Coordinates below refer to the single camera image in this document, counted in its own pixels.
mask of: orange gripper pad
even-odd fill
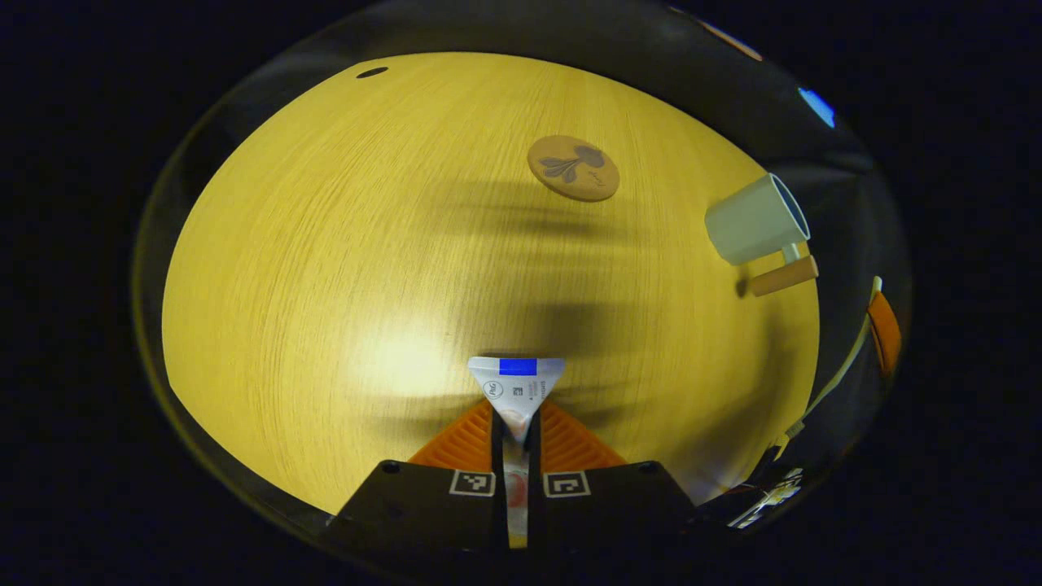
[[[410,458],[411,464],[492,471],[492,404],[482,400]]]
[[[872,339],[875,340],[875,355],[879,358],[879,370],[890,376],[897,366],[897,356],[901,352],[901,331],[890,302],[883,292],[868,306],[868,316],[872,322]]]
[[[542,424],[540,471],[570,472],[621,466],[626,463],[614,449],[547,399],[539,408]]]

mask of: qr code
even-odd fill
[[[547,498],[588,496],[590,484],[582,471],[547,473],[543,474],[543,492]]]
[[[465,472],[452,474],[449,494],[464,496],[492,496],[496,492],[496,474],[492,472]]]

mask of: white mug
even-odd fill
[[[731,265],[782,251],[786,267],[754,278],[756,295],[818,276],[813,257],[797,264],[801,259],[796,245],[811,239],[811,228],[792,192],[773,173],[710,207],[705,229],[717,252]]]

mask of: orange pad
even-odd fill
[[[614,449],[547,399],[539,408],[542,417],[540,471],[571,472],[621,466],[626,463]]]
[[[882,291],[869,303],[868,317],[872,322],[872,339],[875,340],[875,356],[879,358],[879,370],[885,377],[890,376],[897,367],[897,357],[901,353],[901,331],[897,326],[894,310]]]
[[[492,404],[482,400],[456,419],[416,456],[410,464],[471,472],[492,471]]]

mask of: wooden table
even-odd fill
[[[618,192],[587,203],[540,184],[525,155],[549,135],[603,149]],[[482,398],[469,357],[561,357],[559,405],[701,503],[748,475],[814,377],[814,282],[742,295],[780,254],[733,267],[702,221],[764,173],[576,69],[356,65],[266,122],[199,198],[167,280],[170,382],[232,456],[336,513],[379,460]]]

